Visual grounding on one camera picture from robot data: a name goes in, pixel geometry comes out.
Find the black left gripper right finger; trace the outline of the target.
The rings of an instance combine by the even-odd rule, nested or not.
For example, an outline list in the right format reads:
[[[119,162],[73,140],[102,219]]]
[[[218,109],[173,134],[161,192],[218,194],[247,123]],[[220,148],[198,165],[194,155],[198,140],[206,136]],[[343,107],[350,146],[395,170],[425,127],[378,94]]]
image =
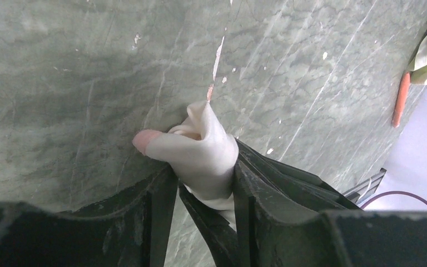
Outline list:
[[[427,212],[316,212],[235,167],[238,266],[427,266]]]

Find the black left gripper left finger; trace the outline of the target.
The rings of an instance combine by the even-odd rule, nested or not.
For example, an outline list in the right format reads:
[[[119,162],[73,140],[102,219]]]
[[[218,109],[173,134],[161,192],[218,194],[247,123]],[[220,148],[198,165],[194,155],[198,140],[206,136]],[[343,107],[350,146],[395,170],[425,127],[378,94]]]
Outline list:
[[[163,266],[176,193],[164,165],[73,212],[0,202],[0,266]]]

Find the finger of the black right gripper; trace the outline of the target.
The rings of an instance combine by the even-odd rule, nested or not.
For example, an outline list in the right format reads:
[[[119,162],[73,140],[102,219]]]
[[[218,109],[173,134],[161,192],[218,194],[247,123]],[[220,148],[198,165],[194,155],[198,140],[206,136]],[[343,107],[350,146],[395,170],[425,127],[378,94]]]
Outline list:
[[[237,266],[237,233],[214,209],[196,199],[183,184],[179,196],[199,229],[216,266]]]
[[[270,159],[237,140],[240,160],[264,183],[299,205],[313,210],[360,210],[318,176]]]

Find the white pink-trimmed underwear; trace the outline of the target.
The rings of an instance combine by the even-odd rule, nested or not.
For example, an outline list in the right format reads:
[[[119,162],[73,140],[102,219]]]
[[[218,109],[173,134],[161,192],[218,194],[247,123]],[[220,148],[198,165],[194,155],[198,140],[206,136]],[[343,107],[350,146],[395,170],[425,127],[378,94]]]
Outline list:
[[[167,133],[145,129],[132,143],[141,154],[168,163],[189,193],[236,229],[232,184],[239,148],[208,101],[188,105],[187,118]]]

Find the orange pencil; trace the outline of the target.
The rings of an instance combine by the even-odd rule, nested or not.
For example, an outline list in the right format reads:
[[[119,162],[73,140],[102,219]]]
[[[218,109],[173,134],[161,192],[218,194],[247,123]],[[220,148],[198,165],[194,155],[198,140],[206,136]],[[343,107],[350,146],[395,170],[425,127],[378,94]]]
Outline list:
[[[410,73],[406,72],[403,74],[400,81],[396,104],[393,112],[392,127],[397,128],[400,126],[401,117],[404,112],[406,99],[408,97],[408,91],[410,87]]]

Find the aluminium frame rail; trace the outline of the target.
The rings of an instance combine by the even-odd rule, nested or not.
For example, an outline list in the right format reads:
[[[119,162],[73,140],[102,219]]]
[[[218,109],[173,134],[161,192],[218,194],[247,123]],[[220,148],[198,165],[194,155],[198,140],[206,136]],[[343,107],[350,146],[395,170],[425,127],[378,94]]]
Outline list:
[[[366,199],[375,194],[385,174],[386,169],[381,168],[377,174],[347,190],[343,195],[351,202],[360,205]]]

